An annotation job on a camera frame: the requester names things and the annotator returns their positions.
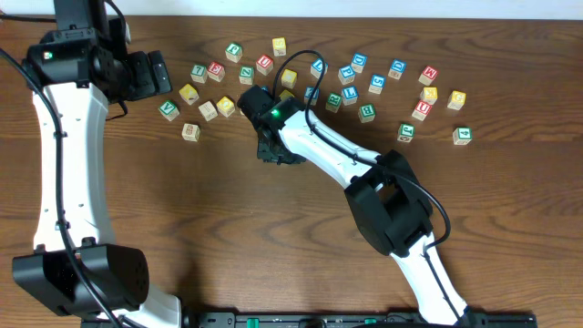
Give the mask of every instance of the wood grain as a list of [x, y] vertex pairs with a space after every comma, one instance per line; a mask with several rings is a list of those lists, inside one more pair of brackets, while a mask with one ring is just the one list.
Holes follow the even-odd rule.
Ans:
[[[279, 30], [288, 54], [321, 51], [330, 64], [317, 111], [331, 127], [369, 149], [405, 154], [419, 180], [445, 205], [454, 231], [440, 247], [456, 289], [488, 311], [532, 311], [540, 327], [583, 322], [583, 24], [579, 22], [129, 17], [130, 50], [160, 49], [175, 88], [130, 103], [127, 118], [105, 131], [107, 203], [121, 244], [140, 248], [152, 282], [189, 305], [242, 312], [373, 312], [416, 307], [398, 267], [377, 254], [355, 228], [342, 189], [311, 163], [277, 167], [255, 159], [256, 136], [241, 115], [205, 122], [198, 105], [246, 90], [237, 67], [271, 53]], [[2, 47], [17, 58], [49, 28], [4, 22]], [[239, 64], [226, 45], [243, 45]], [[372, 123], [356, 106], [324, 110], [339, 92], [339, 67], [354, 52], [369, 56], [355, 85], [359, 104], [374, 103]], [[373, 73], [393, 58], [406, 61], [401, 81], [383, 94], [366, 92]], [[187, 106], [178, 90], [193, 64], [217, 60], [222, 83], [195, 85]], [[275, 57], [275, 66], [284, 58]], [[315, 78], [310, 56], [290, 64], [302, 97]], [[412, 121], [424, 66], [440, 70], [440, 98], [429, 117], [413, 121], [410, 145], [395, 143]], [[270, 85], [275, 70], [256, 83]], [[0, 321], [3, 326], [78, 326], [57, 318], [12, 280], [11, 259], [32, 250], [40, 206], [40, 140], [30, 92], [0, 62]], [[453, 89], [468, 100], [445, 109]], [[179, 104], [168, 122], [157, 111]], [[111, 114], [120, 109], [110, 108]], [[181, 139], [185, 122], [201, 126], [199, 143]], [[467, 125], [475, 140], [455, 147], [451, 134]], [[436, 233], [443, 223], [434, 217]]]

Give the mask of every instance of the wooden alphabet block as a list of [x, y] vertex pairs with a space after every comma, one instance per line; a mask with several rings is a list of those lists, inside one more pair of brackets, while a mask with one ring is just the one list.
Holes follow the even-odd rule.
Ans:
[[358, 111], [358, 118], [361, 120], [361, 123], [371, 122], [375, 116], [376, 111], [374, 110], [373, 104], [361, 106]]
[[430, 110], [431, 105], [427, 104], [423, 100], [420, 100], [417, 103], [417, 106], [415, 106], [415, 110], [413, 111], [413, 114], [411, 114], [411, 116], [419, 120], [424, 120], [427, 117], [427, 115], [429, 115]]
[[343, 89], [343, 103], [345, 106], [356, 103], [358, 100], [358, 91], [356, 87], [350, 86]]
[[[303, 95], [303, 103], [307, 104], [308, 100], [310, 99], [310, 95], [313, 92], [313, 87], [307, 87], [306, 88], [306, 93]], [[315, 94], [313, 95], [312, 98], [312, 103], [310, 104], [311, 106], [316, 106], [316, 101], [318, 101], [318, 96], [320, 95], [320, 90], [316, 90]]]
[[225, 54], [229, 60], [239, 63], [240, 59], [243, 57], [243, 47], [236, 43], [231, 43], [227, 46]]
[[199, 100], [199, 93], [197, 92], [197, 89], [192, 87], [190, 84], [182, 87], [179, 93], [182, 99], [189, 105], [192, 105], [195, 101]]
[[326, 109], [333, 113], [337, 113], [338, 109], [340, 109], [340, 103], [342, 100], [343, 98], [340, 97], [340, 95], [331, 92], [330, 96], [328, 96], [328, 101], [326, 101]]
[[357, 73], [363, 72], [364, 65], [366, 65], [367, 58], [368, 57], [363, 55], [363, 54], [359, 54], [359, 53], [354, 54], [353, 62], [350, 64], [350, 66], [353, 68], [354, 72], [357, 72]]
[[429, 105], [435, 104], [437, 101], [437, 87], [424, 87], [419, 98]]
[[209, 77], [209, 74], [207, 73], [207, 68], [203, 65], [195, 65], [190, 72], [190, 77], [192, 77], [194, 82], [204, 84], [207, 82], [207, 77]]
[[290, 92], [288, 90], [283, 90], [283, 92], [281, 92], [281, 94], [280, 94], [281, 101], [283, 101], [289, 97], [295, 97], [295, 96], [293, 95], [292, 92]]
[[399, 59], [395, 59], [391, 65], [391, 69], [389, 70], [389, 77], [400, 79], [406, 67], [407, 63]]
[[257, 71], [262, 73], [264, 76], [267, 76], [273, 69], [273, 59], [269, 58], [266, 55], [261, 55], [261, 57], [257, 59], [256, 66]]
[[386, 78], [374, 74], [373, 79], [371, 79], [371, 85], [368, 87], [368, 92], [380, 94], [383, 91], [385, 81]]
[[[310, 68], [310, 73], [316, 78], [320, 78], [320, 74], [322, 73], [322, 60], [320, 58], [316, 59], [315, 62], [312, 63], [312, 67]], [[326, 63], [326, 69], [324, 69], [324, 75], [328, 73], [328, 63]]]
[[160, 106], [159, 110], [160, 113], [162, 113], [162, 116], [170, 122], [180, 114], [179, 109], [170, 100], [166, 100], [166, 102]]
[[199, 110], [200, 114], [202, 114], [202, 116], [204, 117], [204, 119], [207, 120], [207, 122], [215, 118], [217, 115], [219, 115], [217, 114], [217, 109], [215, 109], [215, 107], [212, 105], [210, 101], [207, 101], [206, 103], [200, 105]]
[[220, 82], [225, 77], [225, 67], [219, 63], [212, 62], [209, 66], [209, 77]]
[[281, 75], [281, 84], [287, 88], [295, 87], [295, 83], [298, 81], [298, 73], [285, 69]]
[[434, 82], [436, 77], [437, 70], [433, 67], [428, 66], [423, 70], [423, 73], [421, 73], [421, 76], [419, 77], [419, 82], [429, 87]]
[[253, 78], [255, 77], [255, 72], [253, 67], [241, 67], [239, 71], [239, 82], [241, 84], [253, 85]]
[[217, 103], [217, 109], [225, 118], [228, 118], [230, 114], [235, 112], [235, 104], [228, 97], [223, 97]]
[[399, 134], [397, 136], [397, 141], [401, 142], [411, 142], [413, 136], [415, 135], [415, 127], [411, 124], [401, 124], [399, 128]]
[[350, 66], [342, 67], [338, 71], [338, 78], [340, 78], [340, 82], [343, 86], [353, 82], [354, 77], [356, 77], [356, 72], [354, 72], [353, 68]]
[[273, 55], [285, 56], [286, 54], [285, 37], [276, 37], [272, 40], [272, 43], [273, 43]]
[[454, 131], [454, 145], [467, 145], [472, 141], [471, 128], [456, 128]]
[[465, 104], [465, 93], [454, 91], [447, 100], [447, 107], [455, 110], [460, 110]]
[[182, 128], [182, 138], [188, 141], [199, 141], [200, 128], [198, 125], [188, 124]]

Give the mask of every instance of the wooden table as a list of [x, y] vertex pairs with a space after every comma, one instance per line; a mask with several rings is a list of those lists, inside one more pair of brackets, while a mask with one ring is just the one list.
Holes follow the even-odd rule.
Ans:
[[[356, 229], [342, 188], [311, 163], [264, 164], [257, 137], [239, 113], [205, 122], [201, 101], [238, 99], [247, 89], [240, 65], [271, 54], [271, 39], [288, 55], [313, 48], [330, 63], [317, 113], [356, 143], [405, 154], [419, 180], [447, 208], [449, 242], [439, 248], [459, 293], [487, 311], [532, 311], [541, 327], [583, 322], [583, 24], [579, 22], [129, 17], [132, 51], [162, 50], [174, 91], [129, 103], [126, 118], [105, 131], [107, 203], [118, 242], [146, 253], [152, 282], [197, 310], [241, 312], [386, 312], [415, 308], [399, 268], [376, 253]], [[0, 44], [22, 58], [51, 25], [4, 22]], [[225, 47], [244, 47], [239, 64]], [[369, 60], [355, 85], [359, 104], [378, 114], [361, 124], [357, 106], [337, 114], [325, 98], [339, 92], [339, 67], [354, 52]], [[393, 58], [408, 66], [368, 93], [373, 73]], [[221, 83], [195, 84], [201, 101], [187, 106], [178, 90], [195, 63], [226, 65]], [[284, 58], [276, 57], [279, 66]], [[313, 56], [291, 63], [292, 91], [313, 86]], [[426, 65], [440, 70], [440, 98], [422, 123], [411, 118]], [[257, 74], [271, 85], [275, 71]], [[40, 139], [30, 91], [0, 62], [0, 322], [4, 326], [78, 326], [58, 318], [18, 288], [11, 259], [32, 251], [40, 206]], [[453, 89], [467, 93], [460, 112], [445, 108]], [[158, 112], [167, 99], [180, 116]], [[110, 107], [110, 115], [120, 112]], [[185, 122], [200, 124], [198, 143], [184, 141]], [[410, 145], [397, 143], [401, 122], [413, 122]], [[474, 130], [454, 146], [457, 126]], [[443, 223], [433, 217], [435, 233]]]

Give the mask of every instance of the green block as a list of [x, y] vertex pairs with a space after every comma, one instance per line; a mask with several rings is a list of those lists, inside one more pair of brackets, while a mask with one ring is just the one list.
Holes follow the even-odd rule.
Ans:
[[472, 129], [471, 128], [459, 128], [457, 130], [457, 137], [464, 140], [472, 139]]
[[247, 319], [247, 328], [259, 328], [259, 319]]
[[340, 102], [342, 100], [343, 100], [343, 98], [340, 97], [340, 95], [331, 92], [330, 93], [330, 96], [328, 96], [327, 103], [330, 104], [330, 105], [332, 105], [332, 106], [340, 106]]
[[361, 106], [361, 115], [363, 116], [363, 118], [368, 118], [374, 116], [375, 114], [376, 112], [374, 111], [373, 104]]
[[201, 65], [195, 65], [195, 66], [192, 68], [192, 72], [190, 72], [190, 73], [191, 73], [192, 75], [195, 75], [195, 76], [197, 76], [197, 77], [202, 77], [202, 76], [204, 75], [204, 71], [205, 71], [206, 69], [207, 69], [207, 68], [206, 68], [206, 67], [204, 67], [204, 66], [201, 66]]
[[253, 77], [253, 67], [241, 67], [239, 71], [240, 77]]
[[169, 115], [174, 110], [176, 110], [176, 105], [174, 105], [170, 100], [166, 100], [166, 102], [160, 106], [160, 111], [164, 115]]
[[413, 137], [415, 134], [415, 127], [411, 124], [401, 124], [399, 134], [406, 137]]
[[227, 46], [227, 52], [234, 56], [238, 55], [242, 50], [243, 48], [236, 43], [231, 43], [229, 46]]

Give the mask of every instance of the toy block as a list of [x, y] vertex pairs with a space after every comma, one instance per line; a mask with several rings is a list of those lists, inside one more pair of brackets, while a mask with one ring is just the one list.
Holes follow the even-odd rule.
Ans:
[[401, 75], [403, 74], [406, 67], [407, 63], [399, 59], [395, 59], [391, 65], [391, 69], [389, 69], [389, 77], [394, 79], [401, 79]]
[[354, 104], [358, 99], [356, 87], [345, 87], [343, 89], [343, 103], [345, 106]]
[[195, 65], [190, 72], [190, 77], [192, 77], [194, 82], [204, 84], [207, 82], [207, 77], [209, 77], [209, 74], [207, 72], [207, 68], [203, 65]]
[[243, 47], [236, 43], [231, 43], [227, 46], [227, 49], [225, 49], [225, 54], [230, 61], [239, 63], [240, 59], [243, 57]]
[[359, 54], [359, 53], [354, 54], [353, 62], [350, 64], [350, 66], [353, 68], [354, 72], [357, 72], [357, 73], [363, 72], [364, 65], [366, 65], [367, 58], [368, 57], [363, 55], [363, 54]]
[[342, 100], [343, 98], [340, 97], [340, 95], [331, 92], [330, 96], [328, 96], [328, 101], [326, 101], [326, 109], [333, 113], [337, 113], [338, 109], [340, 109], [340, 103]]
[[259, 59], [257, 59], [256, 66], [257, 70], [266, 76], [270, 74], [271, 70], [273, 69], [273, 59], [266, 55], [262, 55]]
[[199, 141], [200, 128], [198, 125], [188, 124], [182, 128], [182, 138], [188, 141]]
[[283, 92], [281, 92], [281, 94], [280, 94], [281, 101], [283, 101], [289, 97], [295, 97], [295, 96], [293, 95], [292, 92], [290, 92], [288, 90], [283, 90]]
[[354, 77], [356, 77], [356, 72], [354, 72], [353, 68], [350, 66], [342, 67], [338, 71], [338, 78], [340, 78], [340, 82], [343, 86], [353, 82]]
[[170, 100], [166, 100], [166, 102], [160, 106], [159, 110], [160, 113], [162, 113], [162, 116], [170, 122], [180, 114], [179, 109]]
[[[310, 99], [310, 95], [312, 94], [312, 92], [313, 92], [313, 87], [307, 87], [306, 88], [306, 93], [303, 95], [303, 103], [304, 104], [307, 104], [308, 103], [308, 100]], [[317, 89], [316, 92], [315, 92], [315, 94], [313, 95], [312, 103], [310, 105], [316, 106], [316, 101], [318, 101], [318, 96], [319, 95], [320, 95], [320, 90]]]
[[415, 127], [411, 124], [401, 124], [399, 128], [399, 134], [397, 135], [397, 141], [401, 142], [411, 142], [413, 136], [415, 135]]
[[225, 67], [219, 63], [212, 62], [209, 66], [209, 77], [220, 82], [225, 77]]
[[465, 104], [465, 93], [454, 91], [447, 100], [447, 107], [455, 110], [460, 110]]
[[287, 88], [295, 87], [295, 83], [298, 81], [298, 73], [285, 69], [281, 75], [281, 84]]
[[253, 85], [255, 71], [253, 67], [241, 67], [239, 71], [239, 82], [241, 84]]
[[384, 87], [384, 81], [386, 81], [385, 77], [374, 74], [373, 79], [371, 79], [371, 85], [368, 87], [368, 92], [381, 94], [381, 91], [383, 91]]
[[427, 115], [429, 115], [430, 110], [431, 110], [431, 105], [427, 104], [423, 100], [419, 100], [419, 102], [417, 103], [417, 106], [415, 106], [415, 110], [413, 111], [413, 114], [411, 114], [411, 116], [414, 118], [417, 118], [419, 120], [424, 120], [427, 117]]
[[423, 73], [421, 73], [421, 76], [419, 77], [419, 82], [429, 87], [434, 82], [436, 77], [437, 70], [433, 67], [428, 66], [423, 70]]
[[192, 105], [195, 101], [199, 100], [199, 93], [197, 89], [192, 87], [190, 84], [184, 86], [180, 91], [180, 96], [187, 104]]
[[276, 37], [272, 40], [273, 43], [273, 55], [274, 56], [285, 56], [285, 37]]
[[437, 87], [424, 87], [419, 98], [429, 105], [435, 104], [437, 101]]
[[212, 120], [219, 114], [217, 114], [217, 109], [212, 105], [210, 101], [199, 106], [200, 114], [204, 117], [204, 119], [208, 121]]
[[472, 141], [471, 128], [456, 128], [454, 131], [454, 145], [467, 145]]
[[375, 116], [376, 111], [374, 111], [373, 104], [361, 106], [358, 111], [358, 118], [361, 120], [361, 123], [371, 122]]
[[[312, 67], [310, 68], [310, 72], [316, 78], [320, 78], [320, 74], [322, 73], [322, 60], [320, 58], [316, 59], [315, 62], [312, 63]], [[326, 63], [326, 69], [324, 69], [324, 75], [328, 73], [328, 63]]]
[[217, 109], [222, 115], [225, 116], [225, 118], [228, 118], [230, 114], [232, 114], [235, 111], [235, 104], [232, 101], [230, 101], [228, 97], [223, 97], [217, 103]]

